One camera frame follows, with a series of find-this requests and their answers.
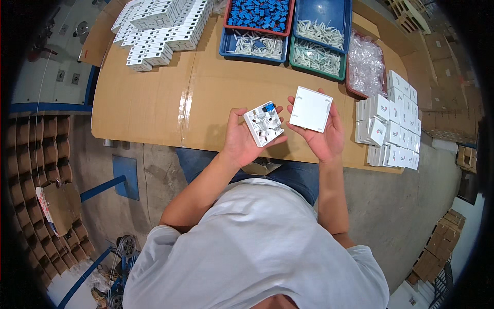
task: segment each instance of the cardboard sheet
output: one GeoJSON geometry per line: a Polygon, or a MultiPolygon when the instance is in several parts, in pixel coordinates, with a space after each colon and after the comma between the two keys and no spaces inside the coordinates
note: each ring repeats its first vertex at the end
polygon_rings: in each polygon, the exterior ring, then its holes
{"type": "MultiPolygon", "coordinates": [[[[223,146],[231,108],[254,108],[272,100],[284,107],[289,120],[288,95],[298,86],[323,88],[334,98],[344,119],[346,167],[402,173],[403,169],[369,166],[367,145],[355,144],[355,98],[343,83],[293,70],[248,61],[225,60],[218,54],[222,18],[211,17],[197,51],[174,52],[169,66],[139,73],[125,66],[128,52],[111,46],[102,66],[92,115],[92,133],[98,138],[219,151],[223,146]]],[[[399,56],[382,45],[386,68],[404,78],[399,56]]],[[[269,148],[262,156],[317,162],[306,142],[283,125],[288,142],[269,148]]]]}

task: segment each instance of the blue plastic tray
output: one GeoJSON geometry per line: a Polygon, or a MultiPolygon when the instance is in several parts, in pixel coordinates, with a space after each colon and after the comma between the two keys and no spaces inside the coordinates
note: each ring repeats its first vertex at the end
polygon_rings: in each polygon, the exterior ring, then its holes
{"type": "MultiPolygon", "coordinates": [[[[237,30],[241,35],[244,34],[246,31],[245,30],[237,30]]],[[[223,28],[223,33],[221,34],[221,41],[219,44],[219,54],[224,56],[224,57],[237,57],[237,58],[253,58],[257,60],[262,60],[262,61],[272,61],[272,62],[278,62],[278,63],[283,63],[287,60],[287,51],[288,51],[288,41],[290,39],[290,36],[288,37],[281,37],[283,41],[283,49],[281,53],[281,59],[273,59],[273,58],[267,58],[267,57],[259,57],[259,56],[250,56],[250,55],[241,55],[241,54],[234,54],[230,53],[227,51],[234,51],[235,50],[235,44],[237,41],[235,40],[235,37],[233,36],[235,33],[235,30],[233,29],[226,29],[223,28]]]]}
{"type": "Polygon", "coordinates": [[[293,35],[297,38],[308,40],[324,47],[347,54],[350,46],[352,32],[352,0],[297,0],[295,3],[295,17],[293,19],[293,35]],[[310,20],[317,23],[335,27],[344,35],[343,49],[323,44],[297,35],[297,21],[310,20]]]}

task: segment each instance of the red plastic tray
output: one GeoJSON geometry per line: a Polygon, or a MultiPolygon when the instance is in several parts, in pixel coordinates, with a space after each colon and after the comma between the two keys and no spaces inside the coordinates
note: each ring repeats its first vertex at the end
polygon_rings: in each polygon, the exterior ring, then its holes
{"type": "Polygon", "coordinates": [[[230,17],[230,11],[232,10],[232,0],[228,0],[228,2],[226,3],[225,19],[223,20],[223,27],[230,28],[230,29],[257,31],[257,32],[269,33],[269,34],[274,34],[274,35],[277,35],[277,36],[287,37],[287,36],[290,35],[291,21],[293,19],[293,10],[294,10],[294,8],[295,8],[295,0],[289,0],[288,1],[287,22],[285,23],[286,26],[287,26],[287,28],[285,29],[285,32],[276,32],[276,31],[266,30],[266,29],[262,29],[262,28],[239,27],[239,26],[230,26],[230,25],[228,25],[227,24],[228,18],[230,17]]]}
{"type": "MultiPolygon", "coordinates": [[[[362,38],[365,38],[365,36],[361,33],[356,32],[355,34],[362,37],[362,38]]],[[[347,57],[346,57],[346,79],[345,79],[346,88],[348,89],[348,91],[350,91],[350,92],[352,92],[358,96],[361,96],[364,99],[367,99],[369,97],[368,95],[365,95],[365,94],[361,93],[360,91],[357,91],[357,90],[353,89],[352,87],[350,87],[350,62],[349,62],[349,58],[350,57],[347,55],[347,57]]],[[[382,77],[384,79],[383,90],[387,92],[388,91],[388,81],[387,81],[387,77],[386,77],[386,63],[384,63],[384,53],[382,55],[382,64],[384,64],[384,72],[382,73],[382,77]]]]}

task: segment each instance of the stack of white boxes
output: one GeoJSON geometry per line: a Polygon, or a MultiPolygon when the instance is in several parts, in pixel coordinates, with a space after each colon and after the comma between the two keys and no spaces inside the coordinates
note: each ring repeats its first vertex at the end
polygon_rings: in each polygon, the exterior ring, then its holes
{"type": "Polygon", "coordinates": [[[370,165],[416,170],[422,124],[418,118],[417,92],[396,72],[389,71],[388,99],[378,95],[356,103],[355,142],[369,144],[370,165]],[[382,142],[371,137],[377,134],[372,127],[376,121],[385,125],[382,142]]]}
{"type": "Polygon", "coordinates": [[[194,50],[213,9],[213,0],[134,0],[112,27],[113,43],[129,50],[127,66],[151,71],[168,65],[174,51],[194,50]]]}

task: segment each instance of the hand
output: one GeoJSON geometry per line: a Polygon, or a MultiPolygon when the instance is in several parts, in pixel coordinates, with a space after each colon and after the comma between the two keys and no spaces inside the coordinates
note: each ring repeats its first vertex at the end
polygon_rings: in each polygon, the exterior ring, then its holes
{"type": "MultiPolygon", "coordinates": [[[[282,106],[276,107],[277,113],[281,113],[282,110],[282,106]]],[[[287,136],[279,136],[269,142],[266,146],[262,148],[257,147],[245,121],[239,124],[240,116],[243,116],[246,112],[247,108],[245,107],[240,109],[232,108],[230,111],[226,127],[225,145],[220,152],[220,155],[223,155],[230,162],[233,162],[238,169],[254,161],[264,149],[283,143],[288,139],[287,136]]]]}
{"type": "MultiPolygon", "coordinates": [[[[324,94],[324,90],[321,88],[317,91],[324,94]]],[[[287,110],[291,114],[295,98],[289,96],[288,102],[290,102],[290,105],[287,106],[287,110]]],[[[294,130],[305,139],[312,152],[314,152],[322,163],[332,161],[343,152],[345,134],[343,131],[343,124],[341,123],[334,102],[331,104],[331,109],[329,110],[328,121],[326,122],[324,133],[294,126],[291,123],[287,123],[287,127],[294,130]]]]}

